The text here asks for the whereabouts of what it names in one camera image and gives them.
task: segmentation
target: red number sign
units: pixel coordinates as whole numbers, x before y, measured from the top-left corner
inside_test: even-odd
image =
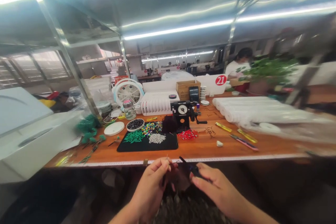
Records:
[[[225,75],[220,75],[216,78],[216,85],[222,86],[225,84],[227,77]]]

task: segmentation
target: ceiling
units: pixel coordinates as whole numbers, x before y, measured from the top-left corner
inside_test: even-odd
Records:
[[[257,0],[238,17],[233,42],[305,30],[335,12],[336,0]],[[231,20],[253,0],[48,0],[69,43],[124,38]],[[56,47],[35,0],[0,7],[0,55]],[[230,22],[220,26],[126,40],[127,54],[159,53],[226,44]],[[100,44],[118,50],[116,43]]]

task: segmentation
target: potted plant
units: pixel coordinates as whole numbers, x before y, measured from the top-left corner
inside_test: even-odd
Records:
[[[280,58],[270,59],[263,58],[252,63],[251,69],[244,70],[246,67],[240,67],[236,72],[242,72],[244,76],[239,78],[239,81],[249,81],[249,93],[257,95],[267,95],[267,90],[274,88],[280,83],[288,83],[287,76],[297,69],[293,68],[296,65],[296,60],[284,60]]]

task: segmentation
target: white fan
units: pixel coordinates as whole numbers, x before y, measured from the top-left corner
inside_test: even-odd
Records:
[[[123,101],[131,99],[133,105],[137,105],[145,94],[138,82],[123,81],[113,88],[114,100],[119,106],[123,106]]]
[[[116,89],[116,86],[118,86],[121,82],[126,82],[126,81],[131,81],[131,82],[134,82],[135,84],[137,84],[138,86],[140,86],[141,89],[143,89],[142,87],[142,84],[140,82],[137,82],[133,79],[129,79],[129,78],[126,78],[126,79],[121,79],[120,81],[118,81],[114,87],[112,88],[112,93],[114,93],[115,89]]]

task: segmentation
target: black mat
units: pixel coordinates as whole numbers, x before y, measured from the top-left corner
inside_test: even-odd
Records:
[[[162,134],[166,136],[166,139],[162,143],[149,143],[149,136],[145,136],[141,142],[124,142],[125,137],[130,132],[127,132],[119,144],[117,151],[118,152],[135,152],[135,151],[166,151],[166,150],[174,150],[179,147],[177,142],[176,134]]]

